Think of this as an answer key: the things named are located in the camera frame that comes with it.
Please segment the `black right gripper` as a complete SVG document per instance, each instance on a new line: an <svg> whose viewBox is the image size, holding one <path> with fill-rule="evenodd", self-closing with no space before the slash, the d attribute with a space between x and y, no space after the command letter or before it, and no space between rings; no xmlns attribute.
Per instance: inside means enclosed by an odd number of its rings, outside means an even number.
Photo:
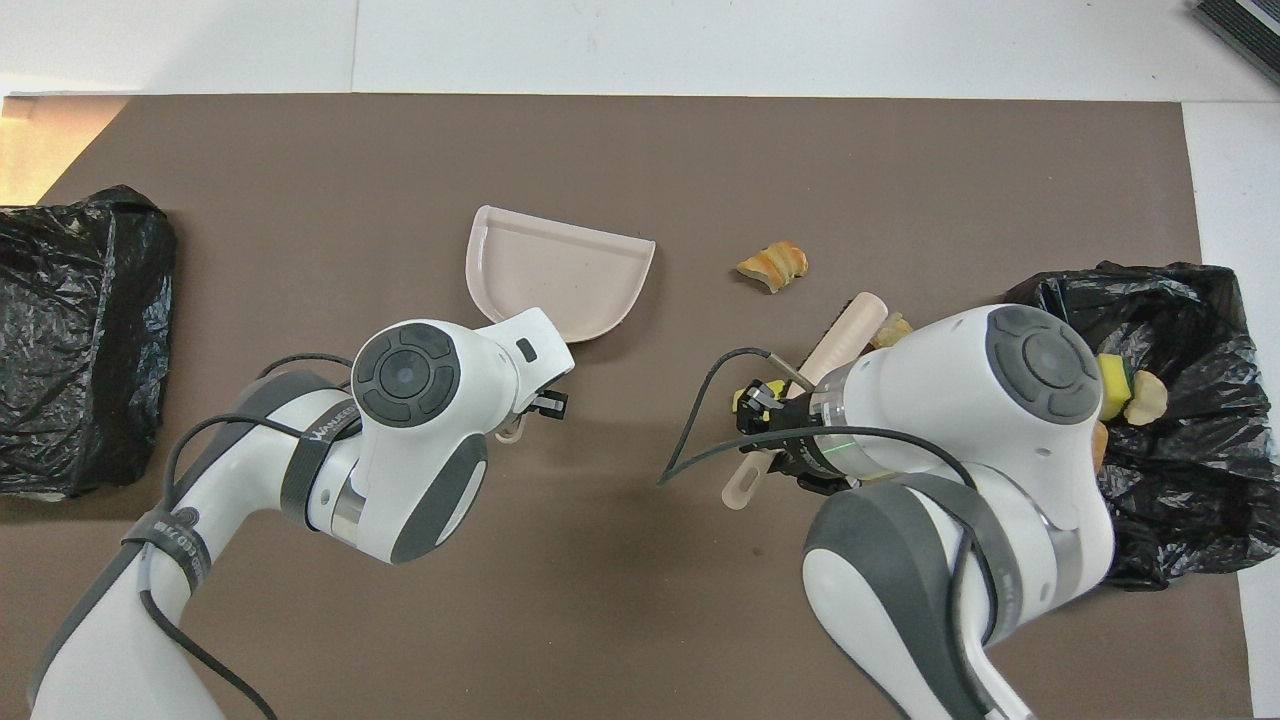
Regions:
<svg viewBox="0 0 1280 720"><path fill-rule="evenodd" d="M735 393L735 425L740 434L760 434L771 430L820 428L822 418L810 411L810 393L788 398L790 380L751 380ZM797 487L808 492L832 496L859 487L856 479L837 470L826 459L819 442L829 436L804 436L771 441L768 448L778 450L771 461L771 474L783 474L795 479Z"/></svg>

